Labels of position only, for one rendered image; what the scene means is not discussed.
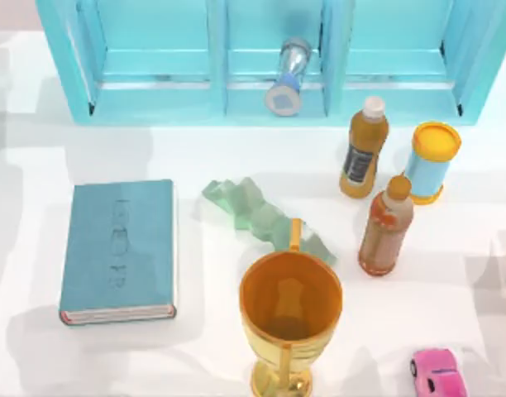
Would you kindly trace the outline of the orange juice bottle white cap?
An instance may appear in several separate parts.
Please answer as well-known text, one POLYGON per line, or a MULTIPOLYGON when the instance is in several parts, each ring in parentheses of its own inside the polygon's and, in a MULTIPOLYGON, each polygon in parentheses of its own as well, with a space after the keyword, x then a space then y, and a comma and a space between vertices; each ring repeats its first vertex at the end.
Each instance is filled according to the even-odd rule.
POLYGON ((351 198, 362 199, 374 187, 380 152, 389 134, 384 111, 384 100, 371 96, 351 119, 349 145, 339 179, 341 191, 351 198))

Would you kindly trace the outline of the blue book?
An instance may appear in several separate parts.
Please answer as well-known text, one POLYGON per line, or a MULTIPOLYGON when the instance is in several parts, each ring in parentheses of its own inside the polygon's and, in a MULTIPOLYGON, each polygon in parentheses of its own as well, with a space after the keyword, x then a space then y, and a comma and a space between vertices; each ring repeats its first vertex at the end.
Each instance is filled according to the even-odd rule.
POLYGON ((176 203, 170 179, 74 187, 59 304, 63 323, 175 317, 176 203))

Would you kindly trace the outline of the brown tea bottle orange cap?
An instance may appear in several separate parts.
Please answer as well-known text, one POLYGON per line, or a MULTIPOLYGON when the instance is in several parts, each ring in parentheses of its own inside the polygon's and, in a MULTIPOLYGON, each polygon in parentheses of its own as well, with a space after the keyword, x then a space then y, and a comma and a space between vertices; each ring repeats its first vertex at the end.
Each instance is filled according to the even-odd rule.
POLYGON ((387 275, 396 265, 413 220, 411 188, 407 177, 396 175, 372 200, 358 254, 360 267, 369 275, 387 275))

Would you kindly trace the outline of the light blue rack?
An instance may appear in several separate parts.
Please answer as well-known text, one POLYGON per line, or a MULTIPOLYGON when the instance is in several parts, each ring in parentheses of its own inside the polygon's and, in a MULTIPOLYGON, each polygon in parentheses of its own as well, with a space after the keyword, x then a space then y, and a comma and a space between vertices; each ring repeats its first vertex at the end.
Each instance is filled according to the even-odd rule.
POLYGON ((342 125, 369 96, 394 124, 477 121, 506 53, 506 0, 36 0, 81 124, 342 125), (292 37, 302 107, 265 94, 292 37))

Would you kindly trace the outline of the blue can yellow lid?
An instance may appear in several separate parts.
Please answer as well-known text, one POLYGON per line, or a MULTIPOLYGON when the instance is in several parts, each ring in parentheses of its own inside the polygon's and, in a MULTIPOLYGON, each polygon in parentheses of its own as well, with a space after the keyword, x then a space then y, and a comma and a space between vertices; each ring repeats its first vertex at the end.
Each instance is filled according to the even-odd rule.
POLYGON ((403 172, 411 182, 415 204, 428 205, 439 198, 446 172, 460 148, 458 132, 444 122, 424 122, 415 128, 412 153, 403 172))

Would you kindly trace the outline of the pink toy car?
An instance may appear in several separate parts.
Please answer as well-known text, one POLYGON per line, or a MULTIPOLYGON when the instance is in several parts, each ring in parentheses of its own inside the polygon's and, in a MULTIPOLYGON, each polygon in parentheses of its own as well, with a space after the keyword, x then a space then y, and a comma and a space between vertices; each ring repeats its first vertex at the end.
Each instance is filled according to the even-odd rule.
POLYGON ((414 352, 409 369, 417 397, 469 397, 457 360, 447 348, 414 352))

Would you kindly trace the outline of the gold trophy cup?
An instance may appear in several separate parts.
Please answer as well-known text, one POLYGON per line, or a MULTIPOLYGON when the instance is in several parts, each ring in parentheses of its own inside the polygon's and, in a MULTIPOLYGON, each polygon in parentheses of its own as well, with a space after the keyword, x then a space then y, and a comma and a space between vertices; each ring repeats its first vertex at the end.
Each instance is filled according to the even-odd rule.
POLYGON ((241 279, 242 325, 257 357, 255 397, 310 397, 310 367, 341 316, 340 280, 321 259, 300 250, 301 231, 301 220, 292 219, 288 250, 261 257, 241 279))

